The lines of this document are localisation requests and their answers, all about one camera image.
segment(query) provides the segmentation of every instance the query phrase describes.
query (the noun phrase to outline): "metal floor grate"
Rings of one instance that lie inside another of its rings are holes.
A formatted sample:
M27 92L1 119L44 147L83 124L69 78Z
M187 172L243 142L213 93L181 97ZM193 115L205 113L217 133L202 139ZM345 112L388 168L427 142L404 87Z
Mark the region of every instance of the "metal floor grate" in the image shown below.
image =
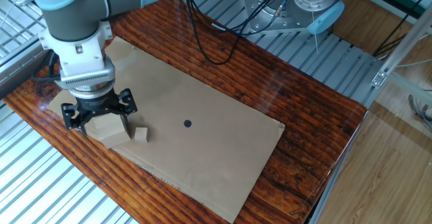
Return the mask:
M195 2L203 13L228 28L248 17L243 0ZM334 34L317 35L318 52L314 36L306 31L256 34L247 39L366 107L371 106L379 93L370 82L382 62Z
M247 17L243 0L195 0L201 11L233 27ZM10 0L0 0L0 16ZM0 31L3 62L46 27L34 4L14 7ZM369 107L369 82L381 67L334 34L257 34L248 39L334 90ZM0 223L136 223L87 177L0 101Z
M0 23L5 19L13 2L12 0L0 0ZM42 11L35 4L30 3L23 7L13 6L0 29L0 59L23 46L46 27Z
M0 101L1 223L137 223Z

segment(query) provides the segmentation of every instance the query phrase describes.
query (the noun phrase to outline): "wire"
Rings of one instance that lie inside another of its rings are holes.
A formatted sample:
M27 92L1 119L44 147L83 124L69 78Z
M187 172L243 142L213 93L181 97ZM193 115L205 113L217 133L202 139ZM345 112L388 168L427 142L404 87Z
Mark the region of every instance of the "wire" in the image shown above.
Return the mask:
M15 1L12 3L11 7L9 8L9 10L7 11L5 18L3 18L3 21L2 21L1 24L0 24L0 29L1 29L1 27L3 27L3 24L6 22L6 18L9 16L9 13L11 12L12 8L15 6L15 4L16 4L17 1L18 1L18 0L15 0Z
M54 53L54 51L48 52L40 62L38 69L33 72L32 79L37 82L54 82L56 80L60 80L59 74L53 74L55 62L58 60L58 56ZM48 63L48 77L46 78L38 78L37 73L42 69L44 64Z
M420 61L420 62L411 63L411 64L407 64L407 65L398 65L396 67L408 67L408 66L413 66L413 65L420 65L420 64L427 63L427 62L430 62L430 61L432 61L432 59L427 59L425 61Z
M410 11L414 11L414 9L417 7L417 5L420 4L422 0L418 0L413 7L411 7ZM394 33L400 28L400 26L405 22L405 20L408 18L408 13L404 16L404 18L399 22L399 24L393 29L392 32L390 32L389 36L378 46L378 48L375 50L375 52L372 54L372 56L376 57L379 52L383 49L383 46L386 44L386 42L394 35Z
M238 24L237 26L235 26L235 27L233 27L233 28L223 28L223 27L221 27L221 26L219 26L218 24L215 24L212 20L210 20L210 19L208 19L208 17L206 16L206 15L204 15L202 12L201 12L201 10L199 9L199 7L198 7L198 5L195 3L195 1L194 0L190 0L191 1L191 3L192 3L192 7L194 8L192 11L193 11L193 13L194 13L194 15L195 15L195 17L196 17L196 19L197 19L197 21L198 21L198 23L200 23L200 24L202 24L202 25L205 25L205 26L207 26L207 24L204 24L204 22L200 19L200 17L196 14L196 12L198 12L199 14L200 14L200 16L201 16L201 18L204 18L204 20L208 23L208 24L210 24L211 26L210 27L208 27L209 29L211 29L211 30L213 30L213 31L216 31L216 32L220 32L220 33L224 33L224 32L230 32L230 33L232 33L232 34L235 34L235 35L237 35L238 34L238 31L239 31L239 29L241 29L240 27L242 27L243 25L247 25L253 18L255 18L257 15L258 15L258 13L259 12L261 12L264 8L265 8L265 6L267 6L269 3L271 3L271 2L273 2L274 0L264 0L252 13L251 13L251 15L249 16L249 18L247 18L245 21L243 21L242 23L240 23L240 24ZM259 30L259 31L257 31L257 32L249 32L249 33L246 33L246 34L240 34L241 36L250 36L250 35L253 35L253 34L256 34L256 33L259 33L259 32L262 32L263 30L265 30L265 29L267 29L268 27L270 27L270 25L271 24L268 24L267 26L265 26L265 28L264 29L261 29L261 30Z
M196 42L197 42L197 44L198 44L198 47L199 47L199 50L200 50L200 52L202 53L202 55L204 56L204 58L208 61L208 62L210 62L210 63L212 63L213 65L224 65L224 64L226 64L228 61L230 61L230 59L232 58L232 56L233 56L233 54L234 54L234 51L236 50L236 47L237 47L237 44L238 44L238 42L239 42L239 40L240 40L240 38L241 38L241 36L243 35L243 30L246 28L246 26L247 26L247 24L249 23L249 21L251 21L251 19L253 19L268 3L270 2L270 0L264 0L253 12L252 12L252 14L248 17L248 19L246 19L244 22L242 22L240 25L241 25L241 29L240 29L240 31L239 31L239 33L237 33L237 32L234 32L232 29L227 29L227 30L225 30L225 31L220 31L220 32L231 32L231 33L234 33L234 34L236 34L236 40L235 40L235 42L234 42L234 45L233 45L233 47L232 47L232 49L231 49L231 51L229 52L229 55L228 55L228 58L225 60L225 61L222 61L222 62L215 62L215 61L213 61L212 59L210 59L208 56L207 56L207 54L205 53L205 51L204 51L204 49L203 49L203 47L202 47L202 45L201 45L201 41L200 41L200 39L199 39L199 36L198 36L198 31L197 31L197 29L196 29L196 24L195 24L195 19L194 19L194 17L196 17L197 18L197 21L198 22L200 22L200 23L202 23L202 21L199 19L199 17L197 16L197 13L196 13L196 11L201 15L201 17L202 18L204 18L208 23L210 23L210 24L213 24L213 22L212 21L210 21L210 19L208 19L205 15L203 15L203 13L199 10L199 8L198 8L198 6L195 4L195 2L194 2L194 0L186 0L186 7L187 7L187 12L188 12L188 15L189 15L189 17L190 17L190 19L191 19L191 24L192 24L192 28L193 28L193 31L194 31L194 35L195 35L195 39L196 39Z

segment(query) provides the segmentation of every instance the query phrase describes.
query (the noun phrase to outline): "wooden floor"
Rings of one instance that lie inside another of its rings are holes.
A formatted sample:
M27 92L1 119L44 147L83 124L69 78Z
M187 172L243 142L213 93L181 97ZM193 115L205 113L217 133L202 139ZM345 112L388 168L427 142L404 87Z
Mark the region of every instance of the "wooden floor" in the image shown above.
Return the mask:
M367 0L343 0L335 33L372 53L400 18ZM404 24L394 38L408 32ZM432 58L432 36L403 63ZM432 88L432 63L396 70ZM409 93L391 83L370 109L318 220L320 224L432 223L432 134L409 104Z

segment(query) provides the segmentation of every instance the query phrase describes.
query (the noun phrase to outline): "black cable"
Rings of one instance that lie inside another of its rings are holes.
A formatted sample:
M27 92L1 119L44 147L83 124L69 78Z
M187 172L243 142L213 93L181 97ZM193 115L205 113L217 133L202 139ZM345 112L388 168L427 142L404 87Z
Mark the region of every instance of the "black cable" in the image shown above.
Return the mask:
M396 43L396 44L394 44L394 45L392 45L392 46L390 46L390 47L388 47L388 48L386 48L386 49L382 49L382 50L380 50L375 56L378 56L378 55L382 55L382 54L384 54L385 52L388 52L388 51L390 51L390 50L392 50L392 49L394 49L394 48L396 48L398 45L400 44L400 42L398 42L398 43Z
M60 80L60 75L53 73L55 62L58 59L59 58L54 53L54 51L48 52L43 57L42 61L40 62L40 65L38 66L38 69L35 72L33 72L33 74L32 74L33 80L35 80L37 82L54 82L56 80ZM46 78L38 78L37 77L38 72L42 69L42 66L44 66L44 64L46 64L46 63L48 63L48 77L46 77Z
M196 29L196 24L195 24L195 20L194 20L194 11L193 11L194 8L195 8L195 5L196 5L196 4L194 3L194 1L186 0L186 6L187 6L187 8L188 8L188 14L189 14L189 17L190 17L190 19L191 19L192 28L193 28L193 30L194 30L195 39L196 39L196 41L197 41L197 43L198 43L198 47L199 47L199 49L200 49L202 55L204 55L204 58L205 58L207 61L209 61L210 63L214 64L214 65L224 65L224 64L226 64L226 63L227 63L227 62L232 58L232 56L233 56L233 54L234 54L234 51L236 50L237 44L238 44L238 42L239 42L239 40L240 40L240 38L241 38L241 34L242 34L243 30L245 29L245 27L247 26L248 22L252 19L251 17L255 16L255 15L256 15L255 13L260 12L261 9L262 9L262 7L264 7L264 5L266 5L268 2L269 2L269 0L266 0L265 2L262 2L262 3L261 3L261 4L260 4L260 5L255 9L255 10L254 10L254 12L251 14L251 16L249 16L249 18L246 20L247 22L245 21L245 22L243 23L242 28L240 29L240 33L237 34L236 41L234 42L234 45L233 45L233 47L232 47L232 49L231 49L231 51L230 51L230 53L229 53L228 58L227 58L225 61L223 61L223 62L217 63L217 62L214 62L212 59L210 59L210 58L207 56L207 54L205 53L204 49L202 48L202 45L201 45L200 39L199 39L199 37L198 37L198 31L197 31L197 29Z
M208 24L213 24L213 21L212 20L210 20L210 19L208 19L208 17L207 16L205 16L202 12L201 12L201 10L199 9L199 7L198 7L198 5L195 3L195 1L194 0L190 0L191 2L192 2L192 7L194 8L192 11L194 12L194 15L195 15L195 17L196 17L196 19L197 19L197 21L200 23L200 24L202 24L202 25L206 25L206 24L204 24L202 21L201 21L201 19L197 16L197 14L196 14L196 12L195 12L195 10L200 14L200 16L202 17L202 18L204 18L205 20L206 20L206 22L208 23ZM211 29L211 30L213 30L213 31L216 31L216 32L220 32L220 33L224 33L224 32L231 32L232 34L235 34L235 35L237 35L237 33L238 33L238 30L239 30L239 27L241 27L241 26L243 26L244 24L248 24L252 19L254 19L257 15L258 15L258 13L259 12L261 12L269 3L271 3L271 2L273 2L273 0L264 0L254 11L253 11L253 13L249 16L249 18L248 19L246 19L245 21L243 21L242 23L240 23L240 24L238 24L237 26L235 26L235 27L233 27L233 28L227 28L227 29L225 29L225 30L221 30L221 29L214 29L214 28L210 28L210 27L208 27L209 29ZM253 33L246 33L246 34L240 34L240 35L242 35L242 36L249 36L249 35L253 35L253 34L256 34L256 33L259 33L259 32L262 32L263 30L265 30L265 29L261 29L261 30L259 30L258 32L253 32Z
M413 7L411 7L410 11L414 11L414 9L417 7L417 5L420 4L422 0L418 0ZM400 26L405 22L405 20L408 18L408 13L404 16L404 18L399 22L399 24L393 29L393 31L387 36L387 38L378 46L378 48L373 52L372 56L376 57L378 55L378 52L383 49L383 46L385 46L386 42L394 35L394 33L400 28Z

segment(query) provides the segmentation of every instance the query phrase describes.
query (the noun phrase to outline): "black dot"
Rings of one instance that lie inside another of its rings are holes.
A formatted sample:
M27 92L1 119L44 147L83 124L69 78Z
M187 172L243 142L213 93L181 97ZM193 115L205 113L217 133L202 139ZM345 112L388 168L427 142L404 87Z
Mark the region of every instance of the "black dot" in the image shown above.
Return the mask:
M189 128L192 125L192 122L189 119L187 119L184 121L183 124L184 124L184 127Z

